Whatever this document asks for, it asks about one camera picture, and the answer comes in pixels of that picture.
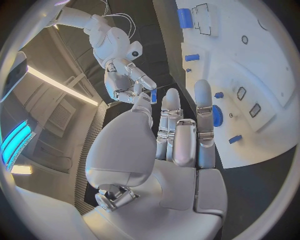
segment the humanoid robot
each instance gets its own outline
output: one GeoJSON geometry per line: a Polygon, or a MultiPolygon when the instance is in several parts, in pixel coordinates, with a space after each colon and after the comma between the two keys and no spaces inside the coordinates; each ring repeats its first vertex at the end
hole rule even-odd
{"type": "Polygon", "coordinates": [[[68,7],[54,14],[48,26],[54,24],[89,35],[110,97],[134,105],[103,128],[88,153],[86,178],[99,190],[99,206],[81,217],[65,202],[18,188],[31,218],[53,225],[52,239],[213,239],[226,216],[227,192],[215,169],[208,82],[195,85],[197,123],[184,119],[178,92],[167,92],[156,140],[151,99],[142,91],[156,84],[131,62],[141,44],[130,44],[103,17],[68,7]]]}

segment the blue object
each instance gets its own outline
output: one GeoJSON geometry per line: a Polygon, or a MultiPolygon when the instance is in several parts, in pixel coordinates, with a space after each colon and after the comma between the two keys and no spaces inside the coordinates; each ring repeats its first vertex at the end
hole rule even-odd
{"type": "Polygon", "coordinates": [[[229,143],[230,144],[233,144],[233,143],[235,143],[235,142],[237,142],[237,141],[239,141],[239,140],[241,140],[242,139],[242,135],[236,135],[236,136],[234,136],[233,138],[230,138],[229,139],[229,143]]]}
{"type": "Polygon", "coordinates": [[[217,105],[212,105],[213,126],[220,127],[223,123],[223,113],[217,105]]]}
{"type": "Polygon", "coordinates": [[[158,90],[155,88],[151,90],[151,104],[156,104],[158,102],[158,90]]]}
{"type": "Polygon", "coordinates": [[[194,27],[192,21],[191,10],[188,8],[181,8],[177,10],[180,28],[192,29],[194,27]]]}
{"type": "Polygon", "coordinates": [[[12,169],[22,150],[35,135],[25,120],[6,137],[1,145],[1,152],[3,163],[8,170],[12,169]]]}
{"type": "Polygon", "coordinates": [[[200,56],[199,54],[193,54],[193,55],[185,55],[185,61],[189,62],[189,61],[195,61],[195,60],[199,60],[200,56]]]}
{"type": "Polygon", "coordinates": [[[217,92],[217,93],[214,95],[214,97],[215,97],[216,99],[222,99],[222,98],[224,97],[224,93],[223,93],[223,92],[217,92]]]}

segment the air vent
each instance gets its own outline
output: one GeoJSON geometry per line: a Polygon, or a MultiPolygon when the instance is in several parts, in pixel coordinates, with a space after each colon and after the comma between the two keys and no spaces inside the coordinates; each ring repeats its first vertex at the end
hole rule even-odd
{"type": "Polygon", "coordinates": [[[63,99],[57,105],[48,120],[64,131],[75,111],[76,109],[63,99]]]}

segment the robotic hand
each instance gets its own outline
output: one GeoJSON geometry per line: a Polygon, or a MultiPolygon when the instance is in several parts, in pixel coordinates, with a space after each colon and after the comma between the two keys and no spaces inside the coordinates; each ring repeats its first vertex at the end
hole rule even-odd
{"type": "Polygon", "coordinates": [[[130,44],[128,35],[117,27],[111,27],[103,16],[90,15],[86,12],[64,7],[48,24],[81,28],[89,35],[93,55],[105,69],[104,83],[109,96],[114,100],[135,104],[143,87],[154,90],[157,85],[132,60],[143,53],[143,47],[135,41],[130,44]]]}

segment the ribbed panel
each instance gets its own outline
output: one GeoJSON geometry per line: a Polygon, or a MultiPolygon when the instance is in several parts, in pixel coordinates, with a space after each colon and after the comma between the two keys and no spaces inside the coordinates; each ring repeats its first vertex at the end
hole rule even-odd
{"type": "Polygon", "coordinates": [[[79,165],[77,168],[76,183],[75,183],[75,207],[80,212],[81,215],[86,214],[94,209],[93,206],[84,202],[85,193],[87,188],[87,178],[86,178],[86,160],[89,150],[95,141],[97,135],[101,132],[103,127],[103,122],[106,114],[106,110],[109,106],[106,105],[104,101],[100,103],[96,111],[95,116],[89,126],[88,132],[86,134],[82,151],[80,154],[79,165]]]}

